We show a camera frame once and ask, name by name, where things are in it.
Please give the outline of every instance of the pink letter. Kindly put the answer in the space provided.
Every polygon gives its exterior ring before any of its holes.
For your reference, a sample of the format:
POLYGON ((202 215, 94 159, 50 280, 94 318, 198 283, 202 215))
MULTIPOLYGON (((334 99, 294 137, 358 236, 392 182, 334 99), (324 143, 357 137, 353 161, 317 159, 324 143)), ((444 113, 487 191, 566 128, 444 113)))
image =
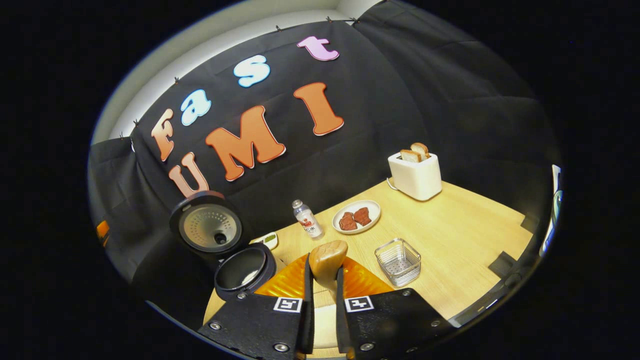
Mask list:
POLYGON ((316 37, 308 37, 299 42, 298 47, 306 47, 309 54, 320 61, 337 59, 340 54, 336 50, 327 51, 323 44, 329 44, 329 40, 325 38, 317 39, 316 37))

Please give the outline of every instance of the toast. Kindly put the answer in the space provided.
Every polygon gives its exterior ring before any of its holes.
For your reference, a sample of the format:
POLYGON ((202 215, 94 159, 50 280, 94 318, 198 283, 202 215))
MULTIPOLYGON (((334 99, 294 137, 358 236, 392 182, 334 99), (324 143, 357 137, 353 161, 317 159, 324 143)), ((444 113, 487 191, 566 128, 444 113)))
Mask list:
POLYGON ((419 163, 422 160, 422 155, 419 152, 411 150, 400 150, 400 156, 402 156, 402 160, 410 163, 419 163))
POLYGON ((415 142, 411 144, 411 150, 420 154, 420 160, 427 160, 431 157, 429 149, 423 143, 415 142))

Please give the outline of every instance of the bolt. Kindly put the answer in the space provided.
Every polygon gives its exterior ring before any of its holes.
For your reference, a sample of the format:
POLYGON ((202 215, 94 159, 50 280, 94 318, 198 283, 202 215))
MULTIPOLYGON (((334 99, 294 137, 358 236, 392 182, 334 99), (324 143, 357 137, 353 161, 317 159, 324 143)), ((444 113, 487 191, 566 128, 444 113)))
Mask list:
POLYGON ((360 350, 362 350, 362 351, 369 351, 369 350, 371 350, 371 349, 373 348, 373 346, 374 346, 374 345, 373 345, 372 343, 362 344, 362 345, 360 346, 360 350))
POLYGON ((281 344, 281 343, 277 343, 276 345, 273 345, 273 348, 276 349, 276 351, 279 352, 287 352, 289 351, 289 347, 287 345, 281 344))

